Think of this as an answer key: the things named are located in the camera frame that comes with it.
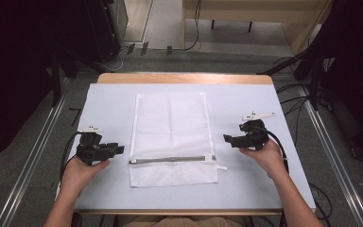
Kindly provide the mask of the metal floor rail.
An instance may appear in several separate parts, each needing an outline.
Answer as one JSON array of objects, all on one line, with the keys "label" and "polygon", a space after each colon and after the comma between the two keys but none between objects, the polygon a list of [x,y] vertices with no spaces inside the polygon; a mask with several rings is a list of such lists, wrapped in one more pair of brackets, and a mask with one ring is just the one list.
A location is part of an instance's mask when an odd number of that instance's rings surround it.
[{"label": "metal floor rail", "polygon": [[354,216],[354,220],[358,227],[363,227],[363,200],[361,200],[353,181],[351,180],[344,164],[342,163],[337,149],[325,128],[324,123],[318,112],[312,107],[309,101],[305,103],[309,117],[314,125],[317,135],[326,153],[328,161],[337,178],[340,189],[344,195],[345,201]]},{"label": "metal floor rail", "polygon": [[9,196],[6,199],[4,207],[0,212],[0,227],[9,227],[16,211],[23,199],[29,182],[34,174],[34,171],[39,163],[43,150],[50,137],[52,130],[61,114],[65,99],[68,96],[68,92],[64,92],[55,107],[52,107],[48,117],[43,123],[43,127],[40,130],[38,137],[30,151],[26,162],[22,168],[22,171],[16,180],[14,186],[9,191]]}]

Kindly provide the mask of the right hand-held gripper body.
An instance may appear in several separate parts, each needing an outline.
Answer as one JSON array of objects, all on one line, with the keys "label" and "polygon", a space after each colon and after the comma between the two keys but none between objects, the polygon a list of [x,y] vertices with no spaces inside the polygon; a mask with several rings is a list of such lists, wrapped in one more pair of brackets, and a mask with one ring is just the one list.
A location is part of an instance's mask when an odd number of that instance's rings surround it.
[{"label": "right hand-held gripper body", "polygon": [[265,127],[264,119],[275,116],[275,113],[256,113],[245,115],[242,117],[243,124],[239,129],[245,133],[236,141],[244,142],[244,148],[262,148],[268,141],[268,130]]}]

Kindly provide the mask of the dark cabinet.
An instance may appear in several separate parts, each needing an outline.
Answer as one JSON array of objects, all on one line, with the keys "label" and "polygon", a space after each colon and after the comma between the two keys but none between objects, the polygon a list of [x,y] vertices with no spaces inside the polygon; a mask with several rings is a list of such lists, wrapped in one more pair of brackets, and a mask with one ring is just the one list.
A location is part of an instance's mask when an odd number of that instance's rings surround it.
[{"label": "dark cabinet", "polygon": [[94,61],[117,55],[129,21],[125,0],[84,0],[93,29]]}]

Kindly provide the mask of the black metal stand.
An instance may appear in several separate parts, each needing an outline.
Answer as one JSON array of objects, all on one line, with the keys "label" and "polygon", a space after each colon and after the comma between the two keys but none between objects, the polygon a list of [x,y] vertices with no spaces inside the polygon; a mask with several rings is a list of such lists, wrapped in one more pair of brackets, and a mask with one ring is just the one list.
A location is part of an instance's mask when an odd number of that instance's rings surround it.
[{"label": "black metal stand", "polygon": [[309,101],[313,109],[317,111],[319,109],[317,104],[317,93],[320,78],[325,74],[325,70],[323,68],[324,55],[324,50],[308,47],[297,56],[288,57],[285,61],[282,61],[270,69],[259,72],[259,75],[271,76],[298,61],[299,65],[295,69],[293,76],[295,80],[304,80],[308,74],[310,74]]},{"label": "black metal stand", "polygon": [[109,69],[106,65],[90,61],[87,58],[79,55],[77,52],[71,50],[70,48],[55,48],[50,53],[53,107],[56,107],[58,105],[61,98],[60,69],[62,69],[62,71],[68,78],[74,78],[78,74],[78,70],[74,64],[74,61],[82,62],[84,65],[95,70],[98,74],[112,72],[112,69]]}]

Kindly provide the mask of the person's tan trousers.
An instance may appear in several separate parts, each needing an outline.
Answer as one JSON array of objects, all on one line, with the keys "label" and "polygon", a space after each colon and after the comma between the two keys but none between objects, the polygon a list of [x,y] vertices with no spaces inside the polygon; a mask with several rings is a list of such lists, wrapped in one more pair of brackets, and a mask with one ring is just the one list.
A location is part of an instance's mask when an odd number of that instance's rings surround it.
[{"label": "person's tan trousers", "polygon": [[117,227],[253,227],[247,217],[120,216]]}]

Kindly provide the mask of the white mesh laundry bag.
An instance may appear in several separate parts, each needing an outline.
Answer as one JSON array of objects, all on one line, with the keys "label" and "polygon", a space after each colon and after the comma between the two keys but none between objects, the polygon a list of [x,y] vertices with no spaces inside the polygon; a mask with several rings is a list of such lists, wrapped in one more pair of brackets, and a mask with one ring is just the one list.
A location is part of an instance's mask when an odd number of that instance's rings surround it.
[{"label": "white mesh laundry bag", "polygon": [[203,92],[136,96],[129,156],[132,187],[217,183],[221,168]]}]

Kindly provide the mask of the light blue table mat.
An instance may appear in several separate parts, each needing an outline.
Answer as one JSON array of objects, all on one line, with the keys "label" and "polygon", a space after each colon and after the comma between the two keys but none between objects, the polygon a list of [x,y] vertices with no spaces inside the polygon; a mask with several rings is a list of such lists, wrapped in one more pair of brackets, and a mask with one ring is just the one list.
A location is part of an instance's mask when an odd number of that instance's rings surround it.
[{"label": "light blue table mat", "polygon": [[97,84],[88,90],[79,127],[97,127],[105,143],[127,148],[131,142],[135,99],[139,94],[203,92],[221,168],[217,183],[133,188],[128,156],[117,155],[82,191],[80,213],[274,213],[280,210],[277,190],[267,173],[252,158],[232,148],[224,135],[237,136],[242,118],[265,114],[265,126],[281,141],[289,174],[308,204],[314,202],[297,150],[273,85],[254,84]]}]

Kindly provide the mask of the person's left hand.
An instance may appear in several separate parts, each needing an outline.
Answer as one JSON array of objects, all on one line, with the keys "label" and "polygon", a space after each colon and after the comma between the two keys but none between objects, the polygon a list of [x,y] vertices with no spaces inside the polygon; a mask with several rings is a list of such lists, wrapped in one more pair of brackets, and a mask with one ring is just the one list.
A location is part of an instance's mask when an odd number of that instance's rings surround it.
[{"label": "person's left hand", "polygon": [[78,157],[72,158],[68,162],[62,175],[60,192],[67,196],[77,198],[95,175],[109,165],[109,160],[88,166]]}]

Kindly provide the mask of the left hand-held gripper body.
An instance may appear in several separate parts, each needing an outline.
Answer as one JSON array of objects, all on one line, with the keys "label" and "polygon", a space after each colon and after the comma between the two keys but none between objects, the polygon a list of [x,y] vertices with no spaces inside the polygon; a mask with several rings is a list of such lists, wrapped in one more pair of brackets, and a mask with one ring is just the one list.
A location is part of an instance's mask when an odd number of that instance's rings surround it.
[{"label": "left hand-held gripper body", "polygon": [[101,129],[90,126],[80,131],[79,144],[77,146],[76,155],[86,165],[91,166],[93,162],[106,161],[114,155],[110,155],[109,148],[106,144],[101,144]]}]

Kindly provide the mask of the person's right hand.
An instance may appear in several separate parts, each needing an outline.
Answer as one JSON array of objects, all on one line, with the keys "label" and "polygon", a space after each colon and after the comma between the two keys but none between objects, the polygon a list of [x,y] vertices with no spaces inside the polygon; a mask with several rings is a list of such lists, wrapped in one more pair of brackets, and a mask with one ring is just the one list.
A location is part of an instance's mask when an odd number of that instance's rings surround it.
[{"label": "person's right hand", "polygon": [[281,180],[288,176],[284,166],[281,149],[273,140],[269,139],[259,150],[241,148],[239,151],[251,157],[266,171],[273,181]]}]

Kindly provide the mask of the light wooden furniture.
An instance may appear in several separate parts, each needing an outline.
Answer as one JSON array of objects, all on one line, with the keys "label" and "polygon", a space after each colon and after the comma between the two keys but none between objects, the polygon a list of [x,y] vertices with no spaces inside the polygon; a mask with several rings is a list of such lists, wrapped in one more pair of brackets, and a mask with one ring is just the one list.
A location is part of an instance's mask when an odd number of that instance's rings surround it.
[{"label": "light wooden furniture", "polygon": [[280,23],[292,52],[305,49],[315,27],[328,17],[334,0],[182,0],[181,46],[185,47],[185,20],[200,19]]}]

